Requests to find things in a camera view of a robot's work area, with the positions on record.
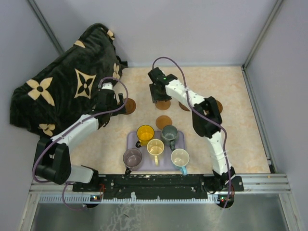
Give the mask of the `light brown coaster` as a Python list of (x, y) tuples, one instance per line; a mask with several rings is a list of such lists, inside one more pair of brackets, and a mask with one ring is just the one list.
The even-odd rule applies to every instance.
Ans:
[(161, 115), (156, 119), (155, 123), (159, 129), (163, 129), (165, 126), (172, 125), (172, 120), (166, 115)]
[(171, 106), (171, 101), (157, 101), (155, 106), (159, 110), (167, 110)]

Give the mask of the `dark brown coaster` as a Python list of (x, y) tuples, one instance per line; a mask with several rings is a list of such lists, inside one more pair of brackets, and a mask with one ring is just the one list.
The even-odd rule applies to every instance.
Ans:
[(216, 106), (217, 106), (219, 113), (221, 114), (222, 111), (223, 111), (223, 106), (222, 106), (221, 102), (216, 100)]
[(190, 108), (179, 102), (179, 107), (184, 111), (190, 111)]
[(136, 109), (136, 103), (133, 99), (128, 98), (125, 105), (125, 115), (132, 114)]

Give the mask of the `yellow glass mug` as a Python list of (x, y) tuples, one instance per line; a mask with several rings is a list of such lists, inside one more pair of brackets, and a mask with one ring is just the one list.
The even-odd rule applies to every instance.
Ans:
[(154, 138), (154, 129), (149, 125), (142, 125), (137, 129), (137, 138), (135, 146), (140, 148), (147, 146), (148, 142)]

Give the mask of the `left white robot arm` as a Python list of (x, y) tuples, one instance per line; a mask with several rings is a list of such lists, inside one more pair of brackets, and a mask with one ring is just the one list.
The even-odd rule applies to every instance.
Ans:
[(98, 102), (89, 114), (82, 115), (73, 125), (51, 138), (41, 138), (37, 144), (32, 176), (35, 182), (56, 184), (83, 183), (90, 191), (99, 188), (100, 179), (90, 167), (71, 164), (70, 152), (91, 133), (105, 125), (104, 116), (125, 113), (127, 100), (116, 95), (112, 77), (103, 78), (98, 85)]

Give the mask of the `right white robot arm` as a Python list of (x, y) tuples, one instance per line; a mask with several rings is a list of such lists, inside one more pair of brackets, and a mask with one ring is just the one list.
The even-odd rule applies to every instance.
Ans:
[(225, 129), (216, 99), (193, 92), (185, 82), (181, 83), (173, 74), (165, 75), (158, 67), (148, 76), (152, 81), (150, 92), (154, 103), (175, 99), (191, 110), (194, 131), (208, 143), (215, 185), (222, 191), (227, 190), (232, 185), (235, 170), (227, 157), (226, 141), (222, 139)]

